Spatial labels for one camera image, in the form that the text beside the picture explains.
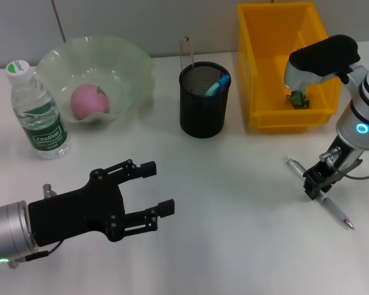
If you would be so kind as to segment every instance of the small green toy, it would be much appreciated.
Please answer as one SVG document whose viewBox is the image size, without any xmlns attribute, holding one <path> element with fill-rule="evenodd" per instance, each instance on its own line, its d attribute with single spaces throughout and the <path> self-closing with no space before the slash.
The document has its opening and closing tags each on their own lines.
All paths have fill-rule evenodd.
<svg viewBox="0 0 369 295">
<path fill-rule="evenodd" d="M 286 95 L 288 101 L 293 105 L 294 109 L 308 109 L 309 100 L 302 91 L 292 91 L 291 95 Z"/>
</svg>

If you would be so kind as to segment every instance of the water bottle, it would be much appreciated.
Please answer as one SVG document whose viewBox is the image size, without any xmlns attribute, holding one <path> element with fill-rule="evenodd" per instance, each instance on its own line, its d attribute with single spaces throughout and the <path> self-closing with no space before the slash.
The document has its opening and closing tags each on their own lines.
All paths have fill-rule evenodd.
<svg viewBox="0 0 369 295">
<path fill-rule="evenodd" d="M 6 74 L 12 84 L 12 109 L 31 145 L 45 159 L 65 154 L 69 137 L 50 92 L 34 78 L 27 61 L 9 63 Z"/>
</svg>

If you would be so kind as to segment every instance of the pen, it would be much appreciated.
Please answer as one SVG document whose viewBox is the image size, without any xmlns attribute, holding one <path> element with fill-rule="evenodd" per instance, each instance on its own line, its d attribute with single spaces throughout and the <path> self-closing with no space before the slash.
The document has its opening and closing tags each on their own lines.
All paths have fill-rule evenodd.
<svg viewBox="0 0 369 295">
<path fill-rule="evenodd" d="M 303 166 L 289 158 L 285 158 L 287 166 L 294 172 L 296 175 L 303 177 L 303 173 L 305 173 L 306 169 Z M 350 219 L 340 210 L 340 208 L 333 202 L 331 198 L 329 198 L 325 192 L 320 191 L 320 195 L 317 197 L 317 200 L 338 220 L 343 222 L 345 226 L 348 226 L 351 229 L 354 229 L 354 226 L 350 222 Z"/>
</svg>

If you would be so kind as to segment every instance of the blue indicator light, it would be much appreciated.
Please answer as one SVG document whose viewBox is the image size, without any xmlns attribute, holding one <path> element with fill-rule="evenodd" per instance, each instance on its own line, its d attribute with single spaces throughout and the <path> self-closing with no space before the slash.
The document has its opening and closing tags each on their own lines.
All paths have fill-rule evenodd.
<svg viewBox="0 0 369 295">
<path fill-rule="evenodd" d="M 359 133 L 365 134 L 369 132 L 369 127 L 366 124 L 357 124 L 357 131 Z"/>
</svg>

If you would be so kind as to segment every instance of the table surface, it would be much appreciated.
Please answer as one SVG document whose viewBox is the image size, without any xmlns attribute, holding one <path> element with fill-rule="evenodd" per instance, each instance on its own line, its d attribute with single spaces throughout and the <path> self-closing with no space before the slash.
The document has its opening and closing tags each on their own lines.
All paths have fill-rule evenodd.
<svg viewBox="0 0 369 295">
<path fill-rule="evenodd" d="M 369 68 L 369 42 L 359 44 Z M 220 134 L 200 140 L 179 125 L 179 57 L 155 58 L 154 102 L 125 122 L 67 124 L 67 155 L 40 160 L 10 105 L 0 70 L 0 206 L 42 198 L 42 185 L 64 193 L 82 187 L 94 168 L 126 159 L 155 161 L 157 175 L 120 185 L 127 212 L 174 198 L 176 213 L 159 230 L 109 242 L 91 232 L 66 240 L 53 255 L 16 270 L 0 265 L 0 294 L 369 294 L 369 180 L 343 179 L 329 196 L 349 216 L 347 230 L 304 194 L 282 162 L 305 167 L 336 136 L 349 102 L 338 114 L 301 135 L 246 132 L 234 53 L 199 55 L 232 76 Z M 369 175 L 369 152 L 353 175 Z"/>
</svg>

